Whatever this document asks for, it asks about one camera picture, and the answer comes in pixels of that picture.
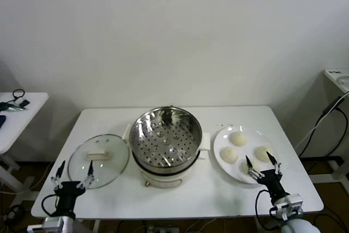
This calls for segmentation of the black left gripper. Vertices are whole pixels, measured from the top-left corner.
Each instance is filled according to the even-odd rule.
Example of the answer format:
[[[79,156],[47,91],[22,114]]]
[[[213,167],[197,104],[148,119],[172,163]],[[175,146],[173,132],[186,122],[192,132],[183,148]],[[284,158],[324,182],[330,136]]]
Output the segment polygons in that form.
[[[65,160],[57,169],[56,174],[51,177],[54,192],[58,196],[58,204],[54,214],[73,213],[76,199],[84,194],[95,180],[92,160],[89,164],[87,176],[82,181],[61,182],[64,166]]]

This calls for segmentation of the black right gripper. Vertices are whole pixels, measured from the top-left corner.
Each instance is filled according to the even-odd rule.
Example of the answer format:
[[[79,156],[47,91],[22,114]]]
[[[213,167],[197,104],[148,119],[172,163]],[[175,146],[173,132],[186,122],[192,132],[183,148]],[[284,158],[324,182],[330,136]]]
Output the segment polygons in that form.
[[[281,172],[281,163],[278,162],[273,155],[271,155],[268,151],[266,152],[270,162],[274,165],[275,170],[265,170],[258,171],[254,168],[251,160],[246,155],[246,165],[247,165],[247,174],[258,184],[264,185],[267,187],[269,191],[269,195],[271,198],[271,203],[275,203],[279,199],[282,199],[288,196],[288,193],[284,190],[283,186],[280,183],[282,178]]]

